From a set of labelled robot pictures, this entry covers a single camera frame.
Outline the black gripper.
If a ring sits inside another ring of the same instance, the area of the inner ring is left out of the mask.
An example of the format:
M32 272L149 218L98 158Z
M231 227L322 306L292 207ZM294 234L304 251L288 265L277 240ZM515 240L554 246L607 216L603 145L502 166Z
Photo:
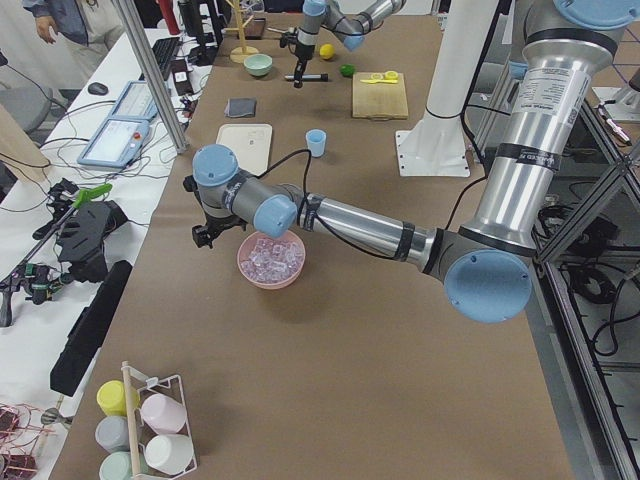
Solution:
M313 57L315 51L315 34L297 28L283 33L279 42L281 48L288 48L298 58L293 74L293 85L295 88L301 88L307 61Z
M211 214L205 209L205 205L201 200L198 191L197 183L192 175L186 176L182 185L186 192L194 195L205 216L205 224L195 225L191 230L192 239L197 248L207 246L209 249L212 249L214 240L216 240L224 231L235 227L245 229L245 221L240 217L229 213L227 210L214 207L213 214Z

